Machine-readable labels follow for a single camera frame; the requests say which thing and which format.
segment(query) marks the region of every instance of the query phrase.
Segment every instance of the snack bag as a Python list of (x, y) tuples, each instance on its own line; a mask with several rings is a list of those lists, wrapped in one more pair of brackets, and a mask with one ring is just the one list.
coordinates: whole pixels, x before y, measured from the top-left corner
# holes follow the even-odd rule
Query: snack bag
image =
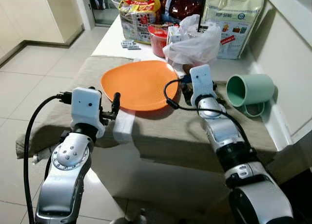
[(119, 5), (119, 15), (126, 39), (150, 44), (148, 26), (160, 20), (160, 1), (123, 0)]
[(180, 23), (187, 16), (200, 14), (201, 3), (195, 0), (162, 0), (161, 18), (163, 21)]
[(206, 0), (199, 27), (210, 23), (221, 28), (218, 58), (239, 58), (261, 11), (264, 0)]

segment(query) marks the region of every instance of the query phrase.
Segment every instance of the cable connector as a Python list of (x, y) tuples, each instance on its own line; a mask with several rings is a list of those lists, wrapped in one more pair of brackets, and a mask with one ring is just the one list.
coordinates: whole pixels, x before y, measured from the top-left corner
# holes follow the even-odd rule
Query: cable connector
[(58, 95), (58, 99), (60, 99), (60, 102), (63, 102), (65, 104), (72, 104), (72, 93), (71, 92), (60, 92)]
[(170, 105), (172, 108), (174, 108), (175, 110), (179, 109), (180, 107), (177, 103), (175, 103), (173, 100), (169, 98), (167, 99), (166, 103)]
[(185, 75), (183, 78), (181, 78), (179, 80), (181, 83), (185, 83), (185, 84), (188, 84), (188, 83), (191, 83), (192, 82), (192, 78), (191, 78), (191, 75)]

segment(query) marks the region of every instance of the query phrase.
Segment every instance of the white plastic bag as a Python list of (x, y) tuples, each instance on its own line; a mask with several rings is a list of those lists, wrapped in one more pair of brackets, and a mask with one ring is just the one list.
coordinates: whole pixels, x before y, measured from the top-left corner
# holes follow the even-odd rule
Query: white plastic bag
[(202, 65), (215, 59), (219, 52), (221, 30), (210, 24), (204, 33), (197, 32), (199, 15), (186, 17), (180, 23), (182, 41), (171, 43), (163, 48), (168, 59), (179, 64)]

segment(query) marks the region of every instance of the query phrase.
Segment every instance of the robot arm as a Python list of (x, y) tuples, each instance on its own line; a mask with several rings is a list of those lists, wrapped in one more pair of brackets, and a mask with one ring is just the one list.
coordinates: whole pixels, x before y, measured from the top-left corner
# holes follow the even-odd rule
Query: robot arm
[(76, 223), (94, 143), (103, 136), (107, 119), (115, 119), (119, 110), (119, 93), (114, 96), (111, 112), (102, 112), (101, 96), (94, 89), (73, 90), (72, 132), (52, 152), (51, 170), (39, 194), (36, 223)]
[[(196, 108), (225, 112), (217, 103), (208, 65), (190, 70)], [(273, 178), (245, 142), (232, 120), (216, 112), (199, 111), (207, 123), (207, 136), (225, 171), (230, 206), (238, 224), (295, 223), (291, 205)]]

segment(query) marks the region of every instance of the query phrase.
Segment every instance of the black cable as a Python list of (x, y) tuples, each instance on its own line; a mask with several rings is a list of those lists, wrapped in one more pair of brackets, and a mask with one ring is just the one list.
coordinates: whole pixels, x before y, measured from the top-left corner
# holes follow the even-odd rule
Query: black cable
[(226, 116), (228, 117), (237, 127), (238, 127), (238, 130), (240, 132), (240, 134), (242, 135), (245, 143), (251, 147), (250, 143), (249, 143), (249, 140), (247, 138), (247, 135), (245, 134), (245, 131), (244, 129), (242, 128), (242, 126), (240, 125), (240, 123), (234, 118), (232, 117), (231, 115), (229, 115), (228, 113), (225, 113), (225, 112), (222, 112), (222, 111), (218, 111), (218, 110), (213, 110), (213, 109), (204, 109), (204, 108), (186, 108), (186, 107), (182, 107), (180, 106), (178, 103), (176, 103), (175, 101), (173, 101), (172, 99), (170, 99), (168, 96), (167, 96), (167, 87), (174, 83), (174, 82), (180, 82), (180, 81), (183, 81), (183, 79), (174, 79), (174, 80), (171, 80), (169, 81), (165, 87), (164, 87), (164, 95), (167, 99), (167, 103), (172, 106), (174, 109), (181, 109), (181, 110), (185, 110), (185, 111), (211, 111), (211, 112), (215, 112), (215, 113), (219, 113), (223, 116)]
[(51, 165), (51, 155), (49, 156), (49, 159), (47, 161), (47, 165), (45, 166), (44, 180), (48, 177), (50, 165)]
[(28, 150), (29, 150), (30, 132), (31, 132), (31, 128), (33, 126), (33, 123), (34, 123), (35, 118), (38, 115), (39, 111), (42, 109), (43, 106), (45, 106), (49, 101), (52, 101), (53, 99), (61, 99), (61, 95), (57, 94), (57, 95), (51, 96), (48, 99), (44, 100), (37, 107), (37, 109), (35, 110), (35, 112), (31, 116), (31, 119), (28, 123), (28, 127), (26, 130), (26, 135), (25, 135), (25, 142), (24, 142), (24, 188), (25, 188), (25, 197), (26, 197), (29, 224), (35, 224), (34, 212), (33, 212), (33, 206), (32, 206), (31, 194), (30, 194), (30, 188), (29, 188), (29, 178), (28, 178)]

